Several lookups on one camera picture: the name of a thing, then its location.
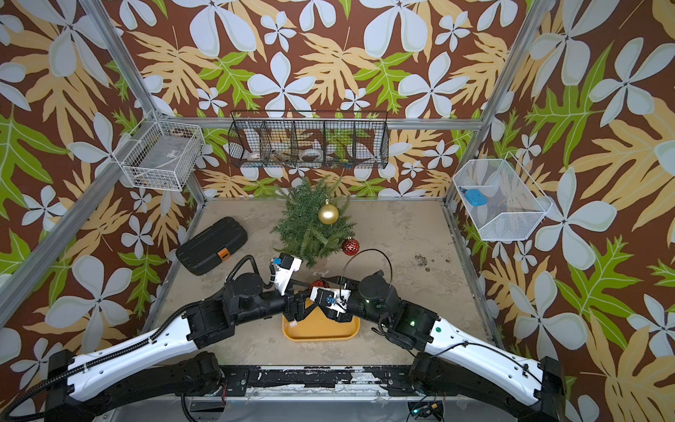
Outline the yellow plastic tray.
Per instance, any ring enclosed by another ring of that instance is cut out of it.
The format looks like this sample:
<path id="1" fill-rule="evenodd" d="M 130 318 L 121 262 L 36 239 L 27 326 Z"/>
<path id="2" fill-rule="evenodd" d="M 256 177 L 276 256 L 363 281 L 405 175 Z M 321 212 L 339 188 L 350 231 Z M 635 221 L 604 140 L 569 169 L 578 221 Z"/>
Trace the yellow plastic tray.
<path id="1" fill-rule="evenodd" d="M 331 342 L 354 338 L 360 331 L 360 320 L 353 318 L 349 323 L 330 320 L 321 309 L 314 309 L 300 322 L 289 323 L 282 318 L 282 333 L 293 342 Z"/>

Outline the red faceted ornament ball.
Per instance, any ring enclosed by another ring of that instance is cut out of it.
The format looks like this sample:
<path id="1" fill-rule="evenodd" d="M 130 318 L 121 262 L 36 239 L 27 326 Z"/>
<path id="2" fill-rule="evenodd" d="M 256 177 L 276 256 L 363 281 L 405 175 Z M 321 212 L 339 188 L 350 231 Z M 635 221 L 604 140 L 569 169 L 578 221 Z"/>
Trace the red faceted ornament ball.
<path id="1" fill-rule="evenodd" d="M 346 256 L 356 256 L 360 252 L 360 243 L 357 239 L 348 237 L 341 244 L 341 250 Z"/>

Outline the gold ornament ball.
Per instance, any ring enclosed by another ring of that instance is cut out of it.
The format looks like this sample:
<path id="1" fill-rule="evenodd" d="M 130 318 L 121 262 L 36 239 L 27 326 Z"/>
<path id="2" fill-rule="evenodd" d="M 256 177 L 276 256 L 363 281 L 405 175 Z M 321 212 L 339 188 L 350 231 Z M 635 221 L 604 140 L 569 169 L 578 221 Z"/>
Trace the gold ornament ball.
<path id="1" fill-rule="evenodd" d="M 323 206 L 318 210 L 318 219 L 325 225 L 333 225 L 339 219 L 339 209 L 326 200 Z"/>

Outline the red ornament with gold cap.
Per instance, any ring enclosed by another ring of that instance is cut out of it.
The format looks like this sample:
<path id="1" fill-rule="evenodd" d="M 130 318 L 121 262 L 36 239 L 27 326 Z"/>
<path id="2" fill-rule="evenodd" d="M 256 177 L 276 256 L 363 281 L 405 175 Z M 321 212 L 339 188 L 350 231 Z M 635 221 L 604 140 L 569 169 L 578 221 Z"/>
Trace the red ornament with gold cap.
<path id="1" fill-rule="evenodd" d="M 330 288 L 330 285 L 329 285 L 329 283 L 326 282 L 326 281 L 323 281 L 323 280 L 317 280 L 317 281 L 314 281 L 314 282 L 311 284 L 311 287 L 312 287 L 312 288 Z"/>

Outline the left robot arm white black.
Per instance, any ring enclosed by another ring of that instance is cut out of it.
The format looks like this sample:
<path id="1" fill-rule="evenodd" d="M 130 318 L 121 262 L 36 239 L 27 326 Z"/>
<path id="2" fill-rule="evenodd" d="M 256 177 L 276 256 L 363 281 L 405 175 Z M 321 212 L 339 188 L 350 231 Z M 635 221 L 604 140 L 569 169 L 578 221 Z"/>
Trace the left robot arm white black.
<path id="1" fill-rule="evenodd" d="M 296 288 L 300 260 L 283 254 L 271 262 L 272 280 L 259 270 L 242 273 L 242 258 L 223 287 L 174 311 L 160 327 L 96 353 L 57 353 L 49 377 L 14 399 L 3 421 L 93 421 L 125 404 L 151 397 L 209 393 L 223 373 L 207 346 L 234 336 L 239 325 L 282 315 L 299 322 L 309 313 L 313 286 Z"/>

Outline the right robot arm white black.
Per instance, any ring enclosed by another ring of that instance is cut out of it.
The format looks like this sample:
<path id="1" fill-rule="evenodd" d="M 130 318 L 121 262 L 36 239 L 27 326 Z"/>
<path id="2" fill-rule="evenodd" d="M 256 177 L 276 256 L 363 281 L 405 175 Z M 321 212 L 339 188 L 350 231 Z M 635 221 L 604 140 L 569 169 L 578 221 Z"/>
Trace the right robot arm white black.
<path id="1" fill-rule="evenodd" d="M 563 421 L 566 387 L 554 358 L 518 356 L 467 334 L 437 313 L 399 297 L 377 272 L 338 288 L 314 287 L 310 299 L 327 318 L 370 322 L 385 339 L 416 353 L 409 376 L 431 396 L 464 396 L 519 421 Z"/>

